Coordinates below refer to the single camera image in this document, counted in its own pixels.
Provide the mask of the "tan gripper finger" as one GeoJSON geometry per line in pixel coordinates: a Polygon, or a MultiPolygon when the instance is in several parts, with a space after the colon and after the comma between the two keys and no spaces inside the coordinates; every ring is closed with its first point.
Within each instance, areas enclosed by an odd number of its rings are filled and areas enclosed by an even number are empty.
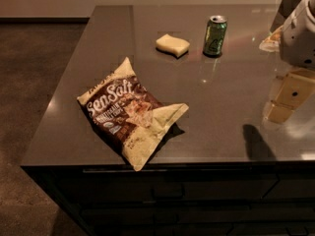
{"type": "Polygon", "coordinates": [[[284,76],[276,76],[271,99],[264,109],[264,118],[282,124],[314,93],[314,71],[295,68],[284,76]]]}

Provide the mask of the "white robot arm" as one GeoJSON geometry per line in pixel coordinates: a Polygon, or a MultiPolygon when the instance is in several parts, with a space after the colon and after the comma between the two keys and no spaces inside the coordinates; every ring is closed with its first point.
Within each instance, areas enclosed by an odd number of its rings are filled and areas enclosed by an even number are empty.
{"type": "Polygon", "coordinates": [[[315,92],[315,0],[301,0],[259,48],[279,52],[292,67],[278,77],[278,90],[265,110],[269,121],[283,123],[315,92]]]}

